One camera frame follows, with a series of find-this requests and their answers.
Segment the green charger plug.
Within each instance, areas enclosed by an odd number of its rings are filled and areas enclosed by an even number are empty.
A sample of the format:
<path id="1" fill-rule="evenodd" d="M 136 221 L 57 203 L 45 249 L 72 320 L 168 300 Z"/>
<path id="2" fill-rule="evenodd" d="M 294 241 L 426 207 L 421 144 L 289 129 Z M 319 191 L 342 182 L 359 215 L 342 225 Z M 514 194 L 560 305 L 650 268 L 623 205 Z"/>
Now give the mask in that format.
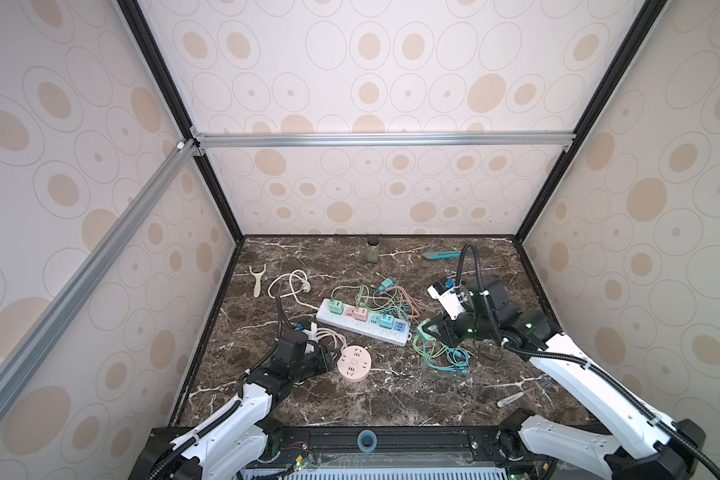
<path id="1" fill-rule="evenodd" d="M 329 311 L 335 315 L 342 315 L 344 312 L 344 304 L 336 299 L 330 299 L 328 307 Z"/>
<path id="2" fill-rule="evenodd" d="M 432 336 L 428 331 L 428 325 L 430 324 L 429 319 L 425 319 L 422 322 L 420 322 L 416 328 L 417 335 L 424 341 L 433 341 L 435 339 L 434 336 Z"/>

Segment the pink charger plug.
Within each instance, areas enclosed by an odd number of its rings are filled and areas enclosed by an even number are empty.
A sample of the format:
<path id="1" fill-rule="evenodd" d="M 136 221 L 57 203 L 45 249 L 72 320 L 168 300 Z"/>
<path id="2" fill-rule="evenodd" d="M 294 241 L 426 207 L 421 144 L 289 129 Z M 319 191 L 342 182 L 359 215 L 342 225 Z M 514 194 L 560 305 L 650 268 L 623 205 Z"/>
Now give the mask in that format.
<path id="1" fill-rule="evenodd" d="M 355 320 L 366 322 L 368 320 L 369 311 L 363 307 L 355 307 L 352 310 L 352 317 Z"/>

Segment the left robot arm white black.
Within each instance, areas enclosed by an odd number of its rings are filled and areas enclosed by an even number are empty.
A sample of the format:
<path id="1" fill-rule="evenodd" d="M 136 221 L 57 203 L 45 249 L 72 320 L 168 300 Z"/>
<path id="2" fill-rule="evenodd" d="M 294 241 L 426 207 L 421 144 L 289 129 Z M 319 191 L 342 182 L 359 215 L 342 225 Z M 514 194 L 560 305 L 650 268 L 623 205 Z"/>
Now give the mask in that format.
<path id="1" fill-rule="evenodd" d="M 336 368 L 341 352 L 297 329 L 275 299 L 278 331 L 271 349 L 236 382 L 235 395 L 205 421 L 168 441 L 150 439 L 131 479 L 231 479 L 251 462 L 271 456 L 277 426 L 269 414 L 294 385 Z"/>

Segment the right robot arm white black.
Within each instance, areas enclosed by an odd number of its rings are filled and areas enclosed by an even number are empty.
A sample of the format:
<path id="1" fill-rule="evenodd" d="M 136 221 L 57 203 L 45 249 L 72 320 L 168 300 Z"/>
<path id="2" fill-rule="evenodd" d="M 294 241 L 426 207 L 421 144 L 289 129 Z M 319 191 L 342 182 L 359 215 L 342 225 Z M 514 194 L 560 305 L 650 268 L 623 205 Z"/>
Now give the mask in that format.
<path id="1" fill-rule="evenodd" d="M 704 466 L 720 479 L 720 467 L 702 450 L 706 434 L 699 425 L 676 421 L 639 398 L 542 311 L 519 311 L 501 280 L 477 270 L 464 282 L 466 258 L 480 261 L 474 245 L 457 256 L 454 277 L 428 289 L 443 311 L 424 332 L 450 348 L 465 340 L 493 341 L 564 387 L 606 430 L 597 434 L 519 409 L 497 431 L 494 443 L 503 458 L 551 457 L 603 479 L 689 479 Z"/>

